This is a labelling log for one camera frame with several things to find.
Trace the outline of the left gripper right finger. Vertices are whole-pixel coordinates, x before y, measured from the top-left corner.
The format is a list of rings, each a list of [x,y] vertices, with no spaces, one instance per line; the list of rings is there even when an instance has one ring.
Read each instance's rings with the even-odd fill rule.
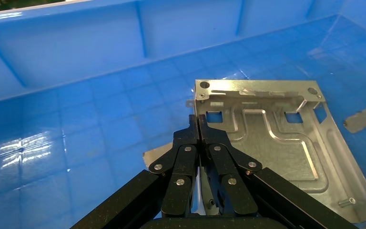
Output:
[[[255,216],[258,206],[246,179],[260,171],[262,163],[232,146],[225,131],[208,125],[198,116],[201,163],[221,215]]]

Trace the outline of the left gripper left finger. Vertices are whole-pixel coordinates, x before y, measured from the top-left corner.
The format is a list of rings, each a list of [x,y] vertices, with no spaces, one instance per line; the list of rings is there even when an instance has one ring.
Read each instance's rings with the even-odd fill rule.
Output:
[[[172,148],[149,165],[161,178],[163,218],[184,218],[191,212],[199,141],[198,119],[191,114],[189,126],[174,132]]]

